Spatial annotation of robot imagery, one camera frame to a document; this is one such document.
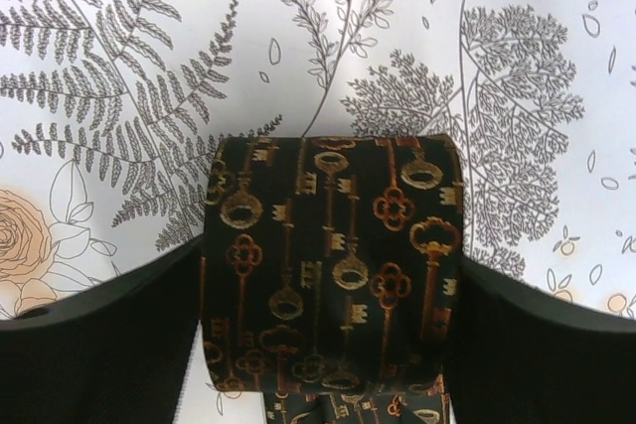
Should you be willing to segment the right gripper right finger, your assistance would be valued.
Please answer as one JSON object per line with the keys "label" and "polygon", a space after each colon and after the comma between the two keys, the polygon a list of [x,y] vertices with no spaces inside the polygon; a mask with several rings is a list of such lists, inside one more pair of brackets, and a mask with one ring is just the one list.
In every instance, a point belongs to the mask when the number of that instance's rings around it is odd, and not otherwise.
{"label": "right gripper right finger", "polygon": [[459,423],[635,421],[635,323],[463,260],[443,366]]}

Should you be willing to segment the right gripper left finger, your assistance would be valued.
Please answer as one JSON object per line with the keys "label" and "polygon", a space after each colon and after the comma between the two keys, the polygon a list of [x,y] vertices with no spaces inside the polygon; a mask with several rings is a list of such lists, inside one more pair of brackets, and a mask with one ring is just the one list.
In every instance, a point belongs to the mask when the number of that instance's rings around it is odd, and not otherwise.
{"label": "right gripper left finger", "polygon": [[4,423],[170,423],[200,307],[201,240],[1,324]]}

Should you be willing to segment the black tie with gold keys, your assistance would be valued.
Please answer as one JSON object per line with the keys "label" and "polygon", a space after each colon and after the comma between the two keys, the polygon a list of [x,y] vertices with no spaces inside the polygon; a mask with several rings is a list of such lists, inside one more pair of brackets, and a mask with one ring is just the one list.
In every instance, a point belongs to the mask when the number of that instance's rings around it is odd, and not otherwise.
{"label": "black tie with gold keys", "polygon": [[229,138],[206,199],[201,324],[268,423],[446,423],[463,246],[446,135]]}

